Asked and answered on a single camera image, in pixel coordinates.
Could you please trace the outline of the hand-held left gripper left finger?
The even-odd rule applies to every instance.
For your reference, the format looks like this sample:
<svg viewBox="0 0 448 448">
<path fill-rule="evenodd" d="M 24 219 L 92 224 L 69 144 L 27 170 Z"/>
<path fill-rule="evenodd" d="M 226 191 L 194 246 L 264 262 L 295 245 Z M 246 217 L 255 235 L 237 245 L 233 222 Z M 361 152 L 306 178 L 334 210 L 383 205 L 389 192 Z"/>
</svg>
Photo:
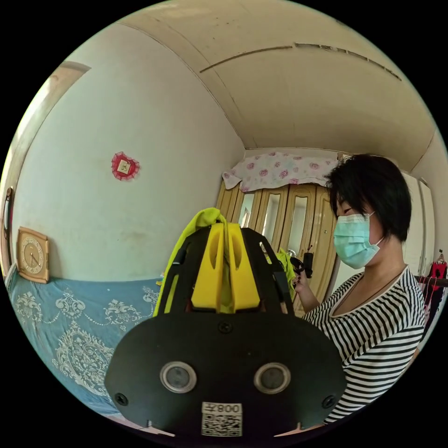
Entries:
<svg viewBox="0 0 448 448">
<path fill-rule="evenodd" d="M 202 260 L 191 297 L 195 310 L 219 312 L 224 266 L 224 224 L 206 229 Z"/>
</svg>

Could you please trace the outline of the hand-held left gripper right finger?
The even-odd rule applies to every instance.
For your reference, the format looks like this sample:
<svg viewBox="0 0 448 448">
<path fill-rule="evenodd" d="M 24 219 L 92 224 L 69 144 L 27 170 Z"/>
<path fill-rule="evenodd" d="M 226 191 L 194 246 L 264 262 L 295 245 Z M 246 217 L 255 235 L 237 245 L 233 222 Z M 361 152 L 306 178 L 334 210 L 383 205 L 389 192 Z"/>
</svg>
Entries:
<svg viewBox="0 0 448 448">
<path fill-rule="evenodd" d="M 234 312 L 245 312 L 259 307 L 260 298 L 250 259 L 238 224 L 228 224 L 228 252 L 230 286 Z"/>
</svg>

